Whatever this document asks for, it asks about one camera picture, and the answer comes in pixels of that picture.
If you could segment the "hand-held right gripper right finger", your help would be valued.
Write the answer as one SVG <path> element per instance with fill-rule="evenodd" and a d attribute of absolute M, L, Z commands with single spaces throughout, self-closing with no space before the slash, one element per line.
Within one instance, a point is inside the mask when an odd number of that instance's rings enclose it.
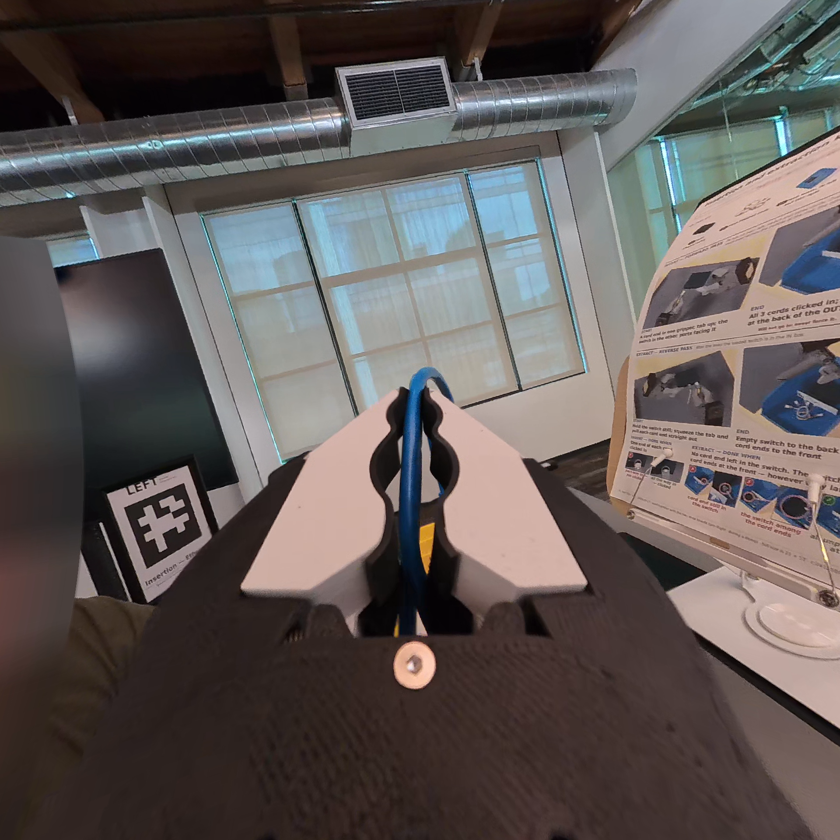
<path fill-rule="evenodd" d="M 424 390 L 423 430 L 442 491 L 426 631 L 469 634 L 498 603 L 583 592 L 585 575 L 519 452 L 438 391 Z"/>

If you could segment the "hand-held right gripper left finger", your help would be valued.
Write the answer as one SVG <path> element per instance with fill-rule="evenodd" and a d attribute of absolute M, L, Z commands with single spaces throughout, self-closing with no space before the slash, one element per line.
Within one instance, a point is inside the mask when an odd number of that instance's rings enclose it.
<path fill-rule="evenodd" d="M 395 510 L 404 390 L 306 457 L 240 585 L 252 606 L 335 607 L 359 636 L 395 635 L 403 596 Z"/>

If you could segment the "tan backing board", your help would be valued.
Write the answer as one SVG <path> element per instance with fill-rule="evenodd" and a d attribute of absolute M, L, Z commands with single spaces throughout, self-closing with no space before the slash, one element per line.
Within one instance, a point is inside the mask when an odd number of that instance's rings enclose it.
<path fill-rule="evenodd" d="M 620 466 L 621 455 L 623 452 L 623 444 L 627 428 L 627 377 L 628 377 L 629 357 L 625 361 L 618 374 L 617 384 L 615 386 L 615 403 L 612 418 L 612 435 L 608 450 L 608 460 L 606 468 L 606 489 L 611 505 L 618 510 L 625 518 L 634 518 L 633 513 L 630 512 L 631 504 L 627 501 L 616 499 L 613 497 L 613 485 L 616 478 L 616 473 Z"/>

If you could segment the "framed marker sign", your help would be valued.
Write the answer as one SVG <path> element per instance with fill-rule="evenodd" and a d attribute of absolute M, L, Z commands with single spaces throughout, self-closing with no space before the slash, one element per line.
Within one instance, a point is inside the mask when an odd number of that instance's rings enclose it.
<path fill-rule="evenodd" d="M 98 492 L 108 544 L 132 602 L 155 604 L 217 532 L 189 455 Z"/>

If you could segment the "large grid window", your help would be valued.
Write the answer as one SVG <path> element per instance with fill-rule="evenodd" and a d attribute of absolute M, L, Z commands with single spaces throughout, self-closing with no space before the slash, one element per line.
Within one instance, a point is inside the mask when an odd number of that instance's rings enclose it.
<path fill-rule="evenodd" d="M 281 459 L 425 367 L 461 406 L 585 372 L 535 160 L 202 223 Z"/>

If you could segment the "black monitor screen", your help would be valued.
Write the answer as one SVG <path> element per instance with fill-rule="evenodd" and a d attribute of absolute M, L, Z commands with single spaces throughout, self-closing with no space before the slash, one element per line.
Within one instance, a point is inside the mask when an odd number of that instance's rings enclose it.
<path fill-rule="evenodd" d="M 88 490 L 193 457 L 207 490 L 238 482 L 160 249 L 55 269 L 80 393 Z"/>

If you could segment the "person's olive trousers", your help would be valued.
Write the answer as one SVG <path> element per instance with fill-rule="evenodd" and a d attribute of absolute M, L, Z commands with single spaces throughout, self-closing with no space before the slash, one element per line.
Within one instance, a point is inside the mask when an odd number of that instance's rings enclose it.
<path fill-rule="evenodd" d="M 103 595 L 74 601 L 38 766 L 47 791 L 81 760 L 154 612 L 152 605 Z"/>

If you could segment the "instruction poster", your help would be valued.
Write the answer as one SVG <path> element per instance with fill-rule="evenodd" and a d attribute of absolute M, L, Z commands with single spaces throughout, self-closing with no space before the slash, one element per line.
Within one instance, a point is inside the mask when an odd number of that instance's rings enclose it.
<path fill-rule="evenodd" d="M 838 129 L 702 201 L 627 360 L 615 502 L 838 590 Z"/>

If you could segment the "white air vent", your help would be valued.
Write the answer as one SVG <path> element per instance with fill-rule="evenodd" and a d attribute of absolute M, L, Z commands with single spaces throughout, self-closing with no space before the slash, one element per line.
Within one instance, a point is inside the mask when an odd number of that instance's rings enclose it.
<path fill-rule="evenodd" d="M 443 144 L 458 110 L 444 57 L 338 67 L 353 157 Z"/>

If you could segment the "silver air duct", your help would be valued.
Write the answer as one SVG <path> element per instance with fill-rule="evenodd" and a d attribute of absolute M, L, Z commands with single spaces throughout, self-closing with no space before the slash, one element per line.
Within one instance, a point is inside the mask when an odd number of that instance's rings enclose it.
<path fill-rule="evenodd" d="M 637 98 L 631 68 L 436 88 L 446 104 L 359 119 L 338 98 L 2 133 L 2 207 L 267 172 L 445 144 L 610 127 Z"/>

